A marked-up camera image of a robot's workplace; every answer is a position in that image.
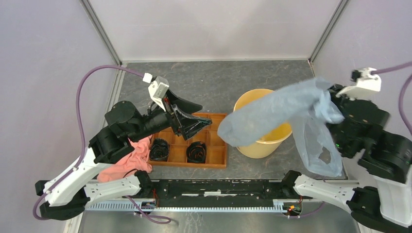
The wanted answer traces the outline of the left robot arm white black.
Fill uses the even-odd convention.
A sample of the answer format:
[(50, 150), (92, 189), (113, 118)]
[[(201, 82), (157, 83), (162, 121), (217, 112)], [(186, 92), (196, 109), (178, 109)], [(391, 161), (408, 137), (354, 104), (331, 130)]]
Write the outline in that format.
[(114, 198), (146, 198), (153, 191), (148, 173), (138, 169), (119, 180), (90, 184), (102, 170), (130, 154), (133, 143), (165, 129), (185, 140), (212, 124), (197, 116), (202, 106), (167, 91), (161, 103), (153, 102), (147, 114), (141, 114), (129, 101), (116, 103), (105, 114), (102, 128), (83, 149), (81, 156), (56, 178), (35, 184), (38, 201), (33, 215), (39, 220), (68, 220), (89, 206)]

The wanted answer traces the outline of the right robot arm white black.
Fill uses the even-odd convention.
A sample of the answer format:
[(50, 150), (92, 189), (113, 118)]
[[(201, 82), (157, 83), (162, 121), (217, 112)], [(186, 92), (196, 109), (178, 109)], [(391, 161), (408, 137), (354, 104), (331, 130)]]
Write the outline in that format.
[(344, 116), (327, 128), (342, 157), (362, 152), (358, 165), (376, 180), (376, 187), (342, 187), (319, 182), (291, 170), (281, 182), (287, 198), (315, 198), (347, 211), (359, 224), (384, 233), (412, 230), (412, 143), (384, 130), (390, 114), (369, 100), (339, 96), (342, 85), (329, 88), (332, 102)]

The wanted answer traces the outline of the light blue plastic trash bag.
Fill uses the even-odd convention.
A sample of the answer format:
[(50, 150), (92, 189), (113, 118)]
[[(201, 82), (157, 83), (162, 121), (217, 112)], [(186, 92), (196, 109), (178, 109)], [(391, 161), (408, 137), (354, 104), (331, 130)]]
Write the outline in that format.
[(282, 123), (289, 123), (305, 168), (315, 174), (338, 177), (342, 158), (326, 124), (344, 116), (332, 102), (332, 84), (313, 78), (278, 89), (230, 113), (217, 134), (233, 147), (249, 146)]

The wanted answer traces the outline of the yellow round trash bin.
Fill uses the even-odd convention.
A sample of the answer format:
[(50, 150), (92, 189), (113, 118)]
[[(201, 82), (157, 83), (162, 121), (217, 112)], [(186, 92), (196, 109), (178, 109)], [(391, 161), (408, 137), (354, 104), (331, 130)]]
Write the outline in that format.
[[(249, 90), (241, 95), (240, 98), (236, 101), (233, 111), (236, 111), (249, 104), (250, 102), (262, 98), (272, 92), (273, 90), (270, 89)], [(261, 137), (255, 143), (246, 147), (236, 147), (236, 149), (249, 158), (264, 158), (273, 153), (280, 146), (280, 144), (291, 135), (292, 128), (289, 123), (285, 122), (276, 129), (272, 130), (270, 133)]]

